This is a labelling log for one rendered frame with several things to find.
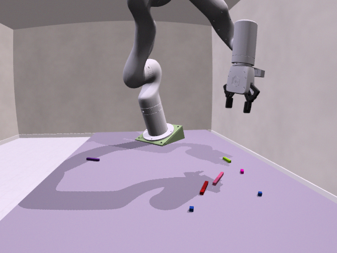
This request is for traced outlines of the pink rod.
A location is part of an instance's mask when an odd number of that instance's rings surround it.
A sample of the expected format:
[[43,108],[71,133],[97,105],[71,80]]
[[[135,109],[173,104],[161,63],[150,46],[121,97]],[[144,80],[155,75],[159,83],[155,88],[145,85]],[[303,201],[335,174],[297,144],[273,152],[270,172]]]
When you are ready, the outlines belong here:
[[219,180],[222,178],[222,176],[224,175],[224,172],[220,172],[220,174],[216,177],[216,179],[213,181],[213,186],[215,186]]

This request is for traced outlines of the red rod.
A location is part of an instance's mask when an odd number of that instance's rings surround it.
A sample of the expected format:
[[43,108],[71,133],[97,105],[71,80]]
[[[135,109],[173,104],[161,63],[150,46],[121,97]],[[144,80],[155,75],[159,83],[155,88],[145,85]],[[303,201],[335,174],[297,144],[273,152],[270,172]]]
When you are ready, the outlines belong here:
[[205,181],[205,183],[204,183],[204,185],[203,185],[203,187],[202,187],[202,189],[200,191],[200,195],[204,195],[204,192],[206,190],[207,185],[208,185],[208,181]]

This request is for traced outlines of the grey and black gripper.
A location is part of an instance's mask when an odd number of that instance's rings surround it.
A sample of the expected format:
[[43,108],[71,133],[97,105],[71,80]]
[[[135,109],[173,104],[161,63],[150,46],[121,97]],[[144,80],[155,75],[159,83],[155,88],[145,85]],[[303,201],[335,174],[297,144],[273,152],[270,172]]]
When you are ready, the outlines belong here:
[[250,113],[252,102],[260,93],[254,86],[254,68],[243,64],[232,64],[229,70],[227,84],[225,84],[223,88],[226,97],[226,108],[232,108],[232,96],[235,93],[245,96],[244,113]]

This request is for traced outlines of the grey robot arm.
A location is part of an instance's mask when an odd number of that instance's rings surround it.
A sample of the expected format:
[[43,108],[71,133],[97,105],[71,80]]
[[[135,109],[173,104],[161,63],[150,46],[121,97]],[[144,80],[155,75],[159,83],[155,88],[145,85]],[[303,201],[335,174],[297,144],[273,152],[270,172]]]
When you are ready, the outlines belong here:
[[[145,121],[143,138],[147,141],[166,139],[174,132],[174,126],[166,123],[159,96],[162,70],[156,60],[148,59],[155,43],[156,23],[151,7],[160,7],[171,0],[127,0],[135,21],[132,51],[123,71],[123,81],[130,88],[143,86],[138,102]],[[233,64],[254,66],[257,23],[239,20],[233,23],[224,0],[189,0],[210,21],[222,41],[232,50]]]

